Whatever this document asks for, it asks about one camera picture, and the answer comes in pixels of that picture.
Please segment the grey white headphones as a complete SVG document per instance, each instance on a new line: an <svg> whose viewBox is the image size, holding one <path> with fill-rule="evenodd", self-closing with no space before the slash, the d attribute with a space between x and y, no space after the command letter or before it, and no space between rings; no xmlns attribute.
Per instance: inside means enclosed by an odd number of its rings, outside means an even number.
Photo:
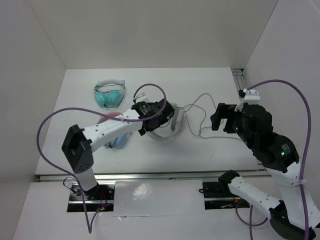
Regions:
<svg viewBox="0 0 320 240"><path fill-rule="evenodd" d="M155 131L148 132L148 135L154 140L168 140L179 133L183 123L183 110L182 107L178 106L176 103L171 102L171 106L174 109L174 114L172 118L169 120L170 133L167 136L161 136L157 134Z"/></svg>

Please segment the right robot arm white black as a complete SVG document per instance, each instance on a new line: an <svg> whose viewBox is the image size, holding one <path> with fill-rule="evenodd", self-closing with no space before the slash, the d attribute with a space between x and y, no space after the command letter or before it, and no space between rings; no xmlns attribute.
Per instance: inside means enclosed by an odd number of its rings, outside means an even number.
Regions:
<svg viewBox="0 0 320 240"><path fill-rule="evenodd" d="M271 174L281 199L249 184L234 170L218 178L218 190L223 196L234 194L261 211L274 231L286 240L313 240L320 226L320 211L311 195L301 190L299 179L302 164L294 143L273 131L272 115L258 104L236 105L219 103L210 117L212 130L219 129L225 119L224 132L237 134Z"/></svg>

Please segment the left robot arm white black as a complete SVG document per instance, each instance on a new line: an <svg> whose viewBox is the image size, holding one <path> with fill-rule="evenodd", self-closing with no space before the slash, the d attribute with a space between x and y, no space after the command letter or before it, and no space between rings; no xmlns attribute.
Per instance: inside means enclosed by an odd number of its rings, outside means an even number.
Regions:
<svg viewBox="0 0 320 240"><path fill-rule="evenodd" d="M92 169L95 151L125 134L137 131L143 136L167 123L174 112L174 107L165 99L159 102L139 101L119 116L109 117L96 125L85 128L77 124L71 126L61 149L81 185L81 194L92 200L103 191Z"/></svg>

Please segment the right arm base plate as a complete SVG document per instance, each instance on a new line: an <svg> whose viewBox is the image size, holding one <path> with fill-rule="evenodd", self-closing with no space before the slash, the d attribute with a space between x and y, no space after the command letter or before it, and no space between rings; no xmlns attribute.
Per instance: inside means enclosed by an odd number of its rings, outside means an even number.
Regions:
<svg viewBox="0 0 320 240"><path fill-rule="evenodd" d="M205 210L249 208L250 204L239 196L225 191L219 182L203 182L199 193L204 197Z"/></svg>

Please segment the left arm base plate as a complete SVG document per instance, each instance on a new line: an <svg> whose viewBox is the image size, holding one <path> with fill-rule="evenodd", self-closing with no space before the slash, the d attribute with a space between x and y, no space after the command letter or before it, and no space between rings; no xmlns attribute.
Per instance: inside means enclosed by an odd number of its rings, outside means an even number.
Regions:
<svg viewBox="0 0 320 240"><path fill-rule="evenodd" d="M67 212L83 213L83 199L88 212L96 212L98 208L101 212L113 212L116 184L114 182L101 182L99 187L100 189L93 196L87 197L84 194L84 198L82 198L79 185L73 183L69 187Z"/></svg>

